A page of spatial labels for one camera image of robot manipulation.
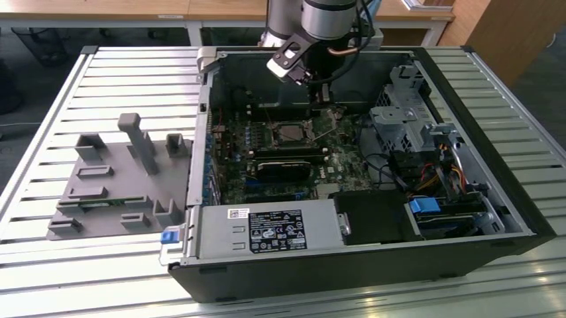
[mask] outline slotted metal surface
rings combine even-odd
[[[101,48],[94,56],[79,56],[0,197],[0,317],[516,317],[566,310],[561,151],[472,56],[455,48],[428,52],[557,232],[556,239],[463,278],[221,305],[194,303],[169,278],[157,261],[158,234],[45,241],[47,219],[77,158],[69,148],[77,134],[102,131],[105,142],[123,141],[115,119],[135,111],[153,140],[172,131],[192,138],[194,49]],[[160,76],[152,87],[148,78]],[[449,121],[441,102],[433,101]]]

